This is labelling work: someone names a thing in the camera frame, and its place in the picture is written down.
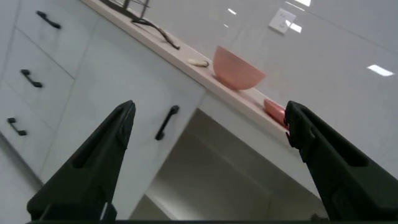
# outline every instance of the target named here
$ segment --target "kitchen counter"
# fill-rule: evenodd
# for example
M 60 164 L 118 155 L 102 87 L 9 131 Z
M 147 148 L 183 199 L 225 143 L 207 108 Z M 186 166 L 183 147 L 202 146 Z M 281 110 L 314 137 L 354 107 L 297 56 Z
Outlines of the kitchen counter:
M 255 89 L 233 91 L 226 88 L 214 79 L 214 71 L 211 69 L 211 65 L 208 68 L 200 68 L 187 63 L 189 58 L 207 60 L 209 62 L 211 60 L 179 41 L 177 38 L 170 36 L 177 46 L 181 46 L 180 50 L 175 50 L 166 43 L 155 29 L 132 24 L 128 17 L 110 9 L 99 0 L 81 1 L 206 87 L 208 91 L 214 93 L 233 108 L 253 120 L 260 127 L 270 132 L 282 143 L 286 145 L 289 144 L 285 135 L 285 129 L 263 112 L 262 101 L 265 96 L 262 93 Z
M 130 18 L 110 9 L 99 0 L 81 1 L 204 86 L 207 89 L 207 96 L 199 109 L 319 197 L 298 150 L 289 146 L 285 135 L 286 130 L 262 110 L 266 96 L 253 88 L 244 91 L 226 88 L 214 79 L 211 60 L 172 35 L 170 37 L 175 44 L 181 46 L 180 50 L 175 50 L 166 43 L 155 29 L 132 24 Z M 195 67 L 187 63 L 189 58 L 207 60 L 210 66 L 208 68 Z

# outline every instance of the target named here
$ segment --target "cabinet drawer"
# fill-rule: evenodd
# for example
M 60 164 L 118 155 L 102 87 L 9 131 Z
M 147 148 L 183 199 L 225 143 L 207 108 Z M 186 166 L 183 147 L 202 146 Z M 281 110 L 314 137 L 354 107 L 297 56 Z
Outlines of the cabinet drawer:
M 19 98 L 7 83 L 0 86 L 0 131 L 38 175 L 53 138 L 53 131 Z M 14 123 L 7 120 L 14 118 Z
M 31 40 L 49 54 L 70 75 L 75 76 L 78 64 L 98 19 L 97 13 L 77 0 L 23 0 L 17 20 Z M 43 12 L 52 26 L 37 12 Z
M 73 79 L 18 30 L 4 78 L 40 118 L 56 130 Z

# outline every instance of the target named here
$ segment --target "floor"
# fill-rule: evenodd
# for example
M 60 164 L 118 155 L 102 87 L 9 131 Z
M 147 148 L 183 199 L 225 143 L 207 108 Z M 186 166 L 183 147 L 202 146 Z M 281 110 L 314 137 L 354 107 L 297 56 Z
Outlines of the floor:
M 0 223 L 30 221 L 26 210 L 29 199 L 39 189 L 24 164 L 0 136 Z

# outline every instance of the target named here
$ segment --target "black cable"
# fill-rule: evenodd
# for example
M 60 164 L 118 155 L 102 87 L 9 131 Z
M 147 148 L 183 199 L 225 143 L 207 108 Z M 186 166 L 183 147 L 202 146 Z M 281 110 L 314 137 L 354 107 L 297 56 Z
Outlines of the black cable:
M 173 48 L 175 48 L 175 49 L 177 49 L 177 50 L 180 50 L 180 46 L 175 45 L 175 44 L 174 44 L 174 41 L 173 41 L 170 37 L 168 37 L 168 35 L 166 34 L 166 32 L 164 32 L 161 28 L 155 26 L 155 24 L 149 22 L 148 20 L 146 20 L 146 19 L 140 19 L 140 18 L 136 17 L 136 18 L 132 19 L 131 22 L 132 22 L 132 23 L 142 24 L 142 25 L 145 25 L 145 26 L 150 26 L 150 27 L 155 28 L 157 31 L 160 32 L 160 34 L 162 34 L 163 38 L 167 41 L 167 43 L 169 43 Z

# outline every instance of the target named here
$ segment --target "white cabinet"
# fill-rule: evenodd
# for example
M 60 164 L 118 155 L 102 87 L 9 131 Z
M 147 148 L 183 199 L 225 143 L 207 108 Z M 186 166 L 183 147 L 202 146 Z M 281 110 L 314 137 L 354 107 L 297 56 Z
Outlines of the white cabinet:
M 40 178 L 46 182 L 120 103 L 136 117 L 113 203 L 128 218 L 192 117 L 205 89 L 105 19 L 100 19 Z M 155 140 L 174 105 L 180 107 Z
M 0 1 L 0 80 L 6 61 L 8 45 L 11 41 L 12 30 L 17 17 L 18 5 L 19 0 Z
M 75 76 L 98 18 L 77 0 L 23 0 L 17 27 Z
M 56 130 L 73 79 L 19 30 L 14 34 L 4 80 Z
M 49 151 L 53 131 L 5 82 L 0 86 L 0 105 L 1 133 L 38 175 Z
M 327 217 L 314 194 L 197 111 L 131 219 L 309 220 L 315 213 Z

